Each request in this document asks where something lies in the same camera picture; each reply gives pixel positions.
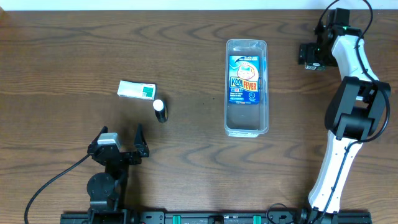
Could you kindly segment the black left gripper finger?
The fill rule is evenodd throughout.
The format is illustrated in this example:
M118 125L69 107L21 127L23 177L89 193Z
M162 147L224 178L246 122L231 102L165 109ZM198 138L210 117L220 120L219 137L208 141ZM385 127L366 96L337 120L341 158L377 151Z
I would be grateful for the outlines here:
M134 147L137 151L148 151L148 145L144 137L142 124L137 125L136 135L134 138Z
M97 145L98 143L98 139L100 138L100 136L104 133L108 132L108 127L107 126L103 126L101 131L99 132L99 134L94 138L93 140L93 145Z

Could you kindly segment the dark bottle white cap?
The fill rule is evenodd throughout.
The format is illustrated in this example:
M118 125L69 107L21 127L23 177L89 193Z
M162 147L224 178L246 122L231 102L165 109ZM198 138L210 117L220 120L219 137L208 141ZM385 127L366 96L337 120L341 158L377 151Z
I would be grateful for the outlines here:
M152 104L158 122L165 123L168 120L168 111L164 101L158 99L154 100Z

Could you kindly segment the white green Panadol box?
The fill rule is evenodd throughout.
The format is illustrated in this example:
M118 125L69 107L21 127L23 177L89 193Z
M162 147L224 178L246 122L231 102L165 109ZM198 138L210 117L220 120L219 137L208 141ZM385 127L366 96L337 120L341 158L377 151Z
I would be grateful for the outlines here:
M117 91L118 96L125 98L137 98L142 100L154 100L156 84L135 83L121 80Z

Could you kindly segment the blue Kool Fever box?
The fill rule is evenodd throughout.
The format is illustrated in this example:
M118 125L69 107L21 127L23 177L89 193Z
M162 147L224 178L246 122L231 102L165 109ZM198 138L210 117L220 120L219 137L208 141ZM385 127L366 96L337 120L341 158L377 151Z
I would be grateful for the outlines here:
M228 58L228 101L232 104L257 105L260 81L259 57L230 55Z

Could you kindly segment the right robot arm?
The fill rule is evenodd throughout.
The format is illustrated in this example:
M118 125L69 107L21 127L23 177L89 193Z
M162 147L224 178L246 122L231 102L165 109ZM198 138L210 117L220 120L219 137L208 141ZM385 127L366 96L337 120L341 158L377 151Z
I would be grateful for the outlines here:
M301 44L298 62L307 70L336 67L341 84L325 114L328 142L308 208L296 213L294 223L371 223L371 214L342 211L340 200L349 170L361 146L378 138L391 113L391 87L371 70L364 51L364 31L349 25L348 9L325 9L316 42Z

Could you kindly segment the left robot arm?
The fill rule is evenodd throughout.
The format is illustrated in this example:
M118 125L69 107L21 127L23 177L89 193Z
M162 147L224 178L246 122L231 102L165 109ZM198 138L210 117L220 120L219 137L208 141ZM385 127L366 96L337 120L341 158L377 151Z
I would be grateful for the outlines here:
M118 133L110 133L105 126L88 146L87 153L104 166L104 172L95 174L87 183L90 196L88 223L140 223L139 213L124 208L124 196L129 178L129 167L149 157L142 125L137 126L135 150L121 152Z

